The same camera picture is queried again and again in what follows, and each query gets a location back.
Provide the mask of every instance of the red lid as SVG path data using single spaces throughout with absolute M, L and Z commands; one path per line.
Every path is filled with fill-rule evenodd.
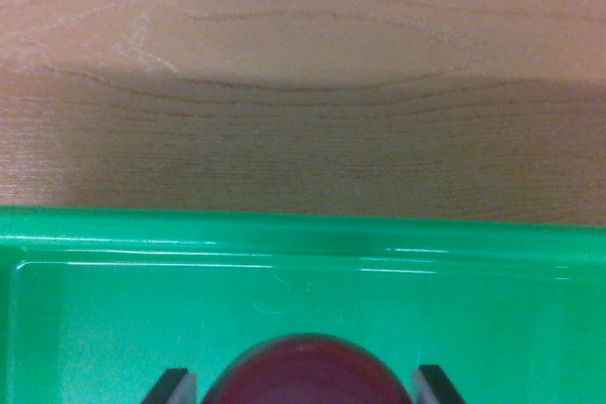
M 396 376 L 361 348 L 300 335 L 234 361 L 202 404 L 412 404 Z

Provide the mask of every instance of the green plastic tray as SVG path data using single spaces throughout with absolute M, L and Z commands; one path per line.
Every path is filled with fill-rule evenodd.
M 468 403 L 606 396 L 606 231 L 452 221 L 0 210 L 0 396 L 140 402 L 165 368 L 204 393 L 294 332 L 358 343 Z

